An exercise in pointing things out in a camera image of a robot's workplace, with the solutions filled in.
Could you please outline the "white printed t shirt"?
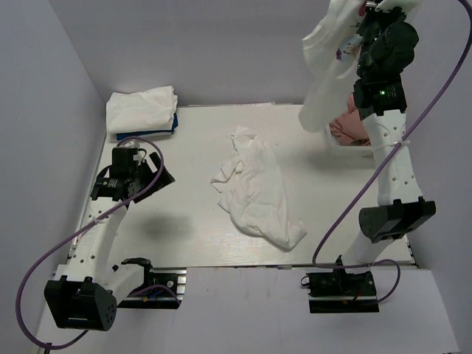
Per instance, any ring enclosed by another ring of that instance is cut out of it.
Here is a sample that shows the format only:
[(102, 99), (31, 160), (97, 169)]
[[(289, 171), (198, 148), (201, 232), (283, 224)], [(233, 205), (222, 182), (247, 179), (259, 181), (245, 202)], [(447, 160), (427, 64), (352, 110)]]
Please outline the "white printed t shirt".
[(302, 39), (305, 62), (315, 78), (299, 112), (304, 130), (321, 131), (346, 110), (361, 45), (357, 30), (364, 16), (364, 1), (331, 1), (325, 17)]

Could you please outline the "plain white t shirt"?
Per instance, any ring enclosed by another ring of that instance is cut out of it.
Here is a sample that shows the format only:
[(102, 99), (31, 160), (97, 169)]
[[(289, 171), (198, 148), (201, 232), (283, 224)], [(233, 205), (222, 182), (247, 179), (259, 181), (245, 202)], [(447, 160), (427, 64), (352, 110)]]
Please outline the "plain white t shirt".
[(282, 171), (270, 143), (243, 126), (230, 139), (232, 154), (210, 180), (219, 193), (219, 207), (242, 233), (292, 250), (306, 231), (302, 222), (289, 217)]

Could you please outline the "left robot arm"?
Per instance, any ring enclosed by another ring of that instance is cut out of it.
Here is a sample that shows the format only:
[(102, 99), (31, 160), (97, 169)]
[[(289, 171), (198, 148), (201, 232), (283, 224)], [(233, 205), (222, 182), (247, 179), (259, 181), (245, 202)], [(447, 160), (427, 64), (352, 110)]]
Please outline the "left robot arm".
[(111, 163), (97, 174), (91, 190), (91, 227), (79, 237), (59, 279), (48, 281), (44, 289), (57, 327), (107, 331), (121, 302), (135, 292), (149, 294), (155, 288), (150, 260), (131, 257), (110, 266), (108, 258), (130, 205), (174, 181), (160, 152), (147, 154), (140, 147), (113, 148)]

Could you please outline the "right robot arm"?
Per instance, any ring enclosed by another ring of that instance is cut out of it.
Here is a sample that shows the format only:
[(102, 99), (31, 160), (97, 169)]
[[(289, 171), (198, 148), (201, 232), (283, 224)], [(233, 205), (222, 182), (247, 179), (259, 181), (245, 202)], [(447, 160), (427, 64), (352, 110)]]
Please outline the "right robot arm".
[(361, 48), (354, 85), (355, 106), (368, 134), (378, 181), (378, 204), (360, 210), (359, 234), (336, 261), (334, 288), (350, 294), (357, 271), (372, 266), (384, 249), (422, 226), (436, 213), (421, 191), (406, 135), (406, 95), (401, 74), (414, 60), (419, 42), (407, 21), (418, 1), (369, 1), (358, 29)]

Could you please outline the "folded blue t shirt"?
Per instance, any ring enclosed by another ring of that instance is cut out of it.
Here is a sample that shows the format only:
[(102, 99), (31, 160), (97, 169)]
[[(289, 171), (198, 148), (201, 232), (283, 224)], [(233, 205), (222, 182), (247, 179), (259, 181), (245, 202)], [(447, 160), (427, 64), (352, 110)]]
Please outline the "folded blue t shirt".
[(175, 130), (177, 129), (177, 127), (178, 127), (178, 116), (177, 116), (177, 114), (174, 114), (172, 125), (170, 126), (170, 128), (158, 129), (158, 130), (154, 130), (154, 131), (138, 131), (138, 132), (130, 132), (130, 133), (117, 133), (115, 135), (115, 137), (116, 137), (117, 141), (120, 141), (120, 140), (129, 138), (129, 137), (132, 137), (132, 136), (154, 136), (154, 135), (159, 135), (159, 134), (173, 134), (173, 133), (175, 133)]

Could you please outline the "folded white t shirt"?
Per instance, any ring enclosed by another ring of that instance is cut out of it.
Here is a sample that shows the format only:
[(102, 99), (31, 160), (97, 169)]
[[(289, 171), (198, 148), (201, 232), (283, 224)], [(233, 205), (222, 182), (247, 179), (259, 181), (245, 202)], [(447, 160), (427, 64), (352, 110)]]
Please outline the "folded white t shirt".
[(114, 92), (106, 103), (107, 134), (170, 128), (177, 105), (173, 86), (131, 94)]

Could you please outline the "pink t shirt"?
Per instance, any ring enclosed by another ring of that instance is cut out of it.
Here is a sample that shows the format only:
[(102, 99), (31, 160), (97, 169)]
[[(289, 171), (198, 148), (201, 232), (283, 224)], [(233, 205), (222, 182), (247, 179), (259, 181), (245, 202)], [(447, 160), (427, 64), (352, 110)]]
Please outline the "pink t shirt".
[(347, 110), (329, 124), (329, 129), (331, 136), (341, 146), (370, 146), (353, 94), (347, 99)]

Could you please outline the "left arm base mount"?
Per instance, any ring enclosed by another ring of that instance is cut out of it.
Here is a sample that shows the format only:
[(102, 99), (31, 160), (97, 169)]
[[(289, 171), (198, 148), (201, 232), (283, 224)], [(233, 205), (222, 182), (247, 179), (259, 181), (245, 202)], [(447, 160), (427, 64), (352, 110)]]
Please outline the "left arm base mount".
[(123, 300), (118, 308), (146, 310), (176, 310), (184, 298), (187, 270), (152, 269), (147, 280), (132, 291), (132, 296)]

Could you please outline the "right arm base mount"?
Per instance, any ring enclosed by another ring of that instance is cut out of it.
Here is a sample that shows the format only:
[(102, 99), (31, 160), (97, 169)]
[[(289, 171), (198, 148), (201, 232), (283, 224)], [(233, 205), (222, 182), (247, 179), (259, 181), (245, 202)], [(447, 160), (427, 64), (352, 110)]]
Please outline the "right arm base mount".
[(300, 284), (308, 290), (310, 313), (378, 313), (377, 291), (371, 271), (345, 270), (307, 273)]

